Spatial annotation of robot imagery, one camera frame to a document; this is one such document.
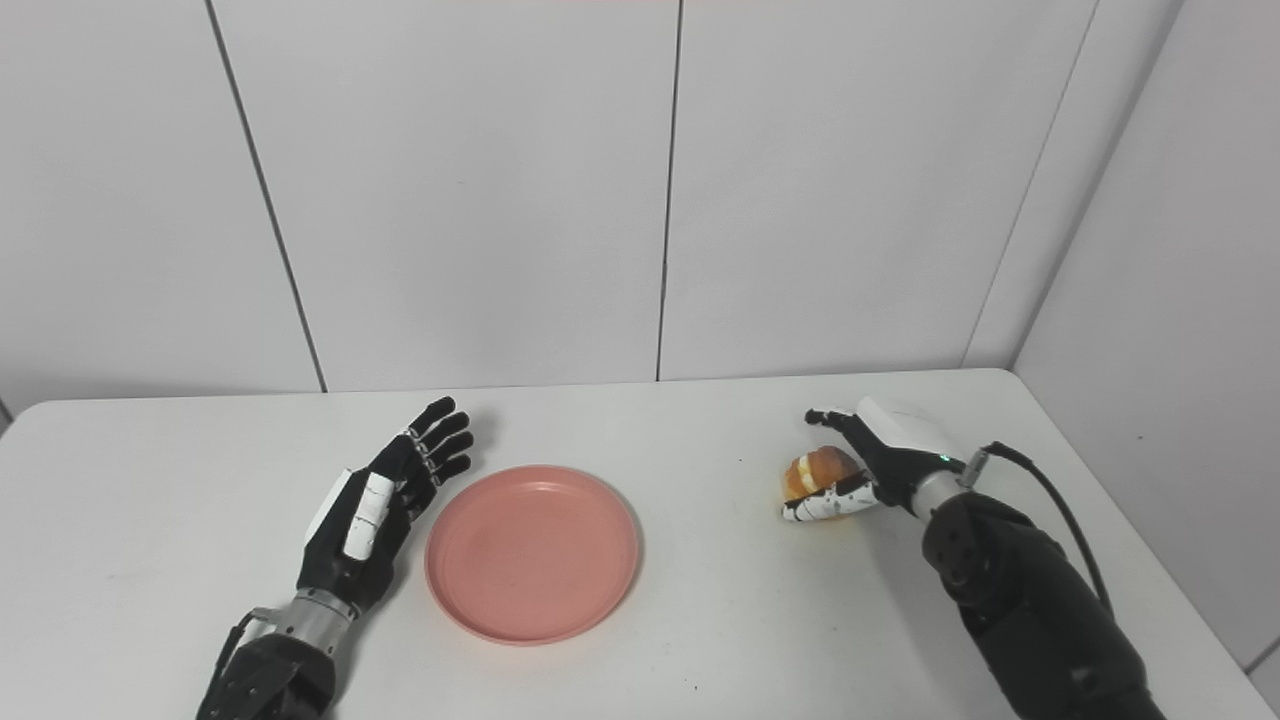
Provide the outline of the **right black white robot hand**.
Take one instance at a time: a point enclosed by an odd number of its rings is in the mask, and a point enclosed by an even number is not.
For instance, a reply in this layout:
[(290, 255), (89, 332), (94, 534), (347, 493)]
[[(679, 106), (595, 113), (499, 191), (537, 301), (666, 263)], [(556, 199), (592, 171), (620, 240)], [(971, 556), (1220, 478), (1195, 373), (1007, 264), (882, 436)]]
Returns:
[(791, 461), (780, 510), (786, 521), (827, 521), (877, 506), (928, 521), (943, 502), (972, 491), (957, 443), (910, 404), (865, 397), (852, 413), (814, 407), (804, 420), (835, 430), (847, 448), (827, 445)]

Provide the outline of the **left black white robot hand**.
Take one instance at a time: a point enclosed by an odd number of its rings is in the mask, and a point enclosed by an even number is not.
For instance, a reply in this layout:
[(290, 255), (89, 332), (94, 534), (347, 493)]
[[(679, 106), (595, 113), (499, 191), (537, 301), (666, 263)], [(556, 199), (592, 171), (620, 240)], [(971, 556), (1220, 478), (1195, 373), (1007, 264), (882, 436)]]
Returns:
[(429, 404), (339, 483), (303, 547), (296, 589), (328, 593), (357, 614), (380, 603), (415, 521), (449, 479), (471, 468), (474, 441), (470, 416), (454, 398)]

